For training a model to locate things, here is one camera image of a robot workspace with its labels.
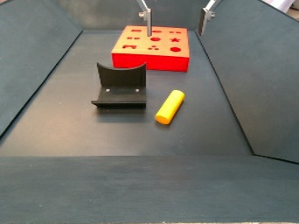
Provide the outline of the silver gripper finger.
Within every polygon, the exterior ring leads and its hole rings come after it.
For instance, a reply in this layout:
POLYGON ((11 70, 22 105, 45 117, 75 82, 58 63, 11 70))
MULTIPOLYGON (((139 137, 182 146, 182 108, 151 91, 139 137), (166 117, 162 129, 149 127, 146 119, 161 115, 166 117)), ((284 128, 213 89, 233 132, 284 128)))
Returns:
POLYGON ((210 0, 201 10, 199 34, 203 35, 209 21, 215 18, 215 8, 221 0, 210 0))
POLYGON ((142 11, 139 12, 139 17, 146 21, 147 36, 153 36, 153 10, 146 4, 146 0, 137 0, 142 11))

